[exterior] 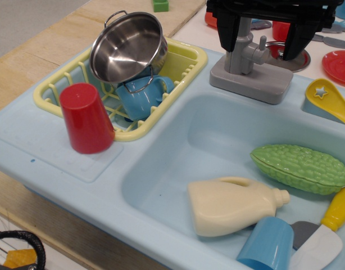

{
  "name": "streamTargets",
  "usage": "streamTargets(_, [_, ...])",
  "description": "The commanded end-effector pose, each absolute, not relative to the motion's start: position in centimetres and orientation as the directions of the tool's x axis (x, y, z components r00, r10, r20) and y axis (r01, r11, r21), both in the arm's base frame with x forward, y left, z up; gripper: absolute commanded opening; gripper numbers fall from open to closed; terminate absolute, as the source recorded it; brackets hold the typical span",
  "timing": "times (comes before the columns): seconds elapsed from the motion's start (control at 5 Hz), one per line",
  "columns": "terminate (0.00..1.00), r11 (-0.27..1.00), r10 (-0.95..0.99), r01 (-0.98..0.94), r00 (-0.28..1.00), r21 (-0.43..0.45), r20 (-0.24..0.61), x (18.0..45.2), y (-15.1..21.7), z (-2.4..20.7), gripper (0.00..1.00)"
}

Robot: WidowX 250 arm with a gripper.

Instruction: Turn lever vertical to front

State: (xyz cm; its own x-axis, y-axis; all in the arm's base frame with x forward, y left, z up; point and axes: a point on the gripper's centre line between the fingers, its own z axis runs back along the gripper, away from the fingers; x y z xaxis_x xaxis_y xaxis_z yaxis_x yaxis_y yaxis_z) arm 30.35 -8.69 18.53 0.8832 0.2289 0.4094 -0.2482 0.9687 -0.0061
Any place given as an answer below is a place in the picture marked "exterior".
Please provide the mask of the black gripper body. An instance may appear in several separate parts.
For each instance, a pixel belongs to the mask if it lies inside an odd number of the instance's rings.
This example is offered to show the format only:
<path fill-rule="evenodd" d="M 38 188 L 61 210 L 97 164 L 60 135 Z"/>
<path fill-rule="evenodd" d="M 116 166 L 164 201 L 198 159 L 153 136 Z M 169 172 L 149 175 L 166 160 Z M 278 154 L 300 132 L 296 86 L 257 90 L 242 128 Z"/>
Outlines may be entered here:
<path fill-rule="evenodd" d="M 327 28 L 335 20 L 335 10 L 343 1 L 207 1 L 206 11 L 217 18 L 226 13 L 300 25 Z"/>

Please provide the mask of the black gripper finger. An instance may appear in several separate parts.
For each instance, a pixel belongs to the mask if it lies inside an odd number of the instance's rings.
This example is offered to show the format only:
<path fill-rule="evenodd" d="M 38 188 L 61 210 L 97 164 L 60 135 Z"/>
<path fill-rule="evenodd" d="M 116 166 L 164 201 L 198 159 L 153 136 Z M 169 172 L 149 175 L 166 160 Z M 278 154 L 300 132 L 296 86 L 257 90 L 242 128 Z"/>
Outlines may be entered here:
<path fill-rule="evenodd" d="M 217 30 L 220 44 L 226 52 L 233 52 L 239 32 L 240 16 L 219 13 L 217 17 Z"/>
<path fill-rule="evenodd" d="M 312 41 L 315 33 L 320 30 L 319 22 L 316 21 L 292 22 L 285 41 L 283 60 L 295 59 Z"/>

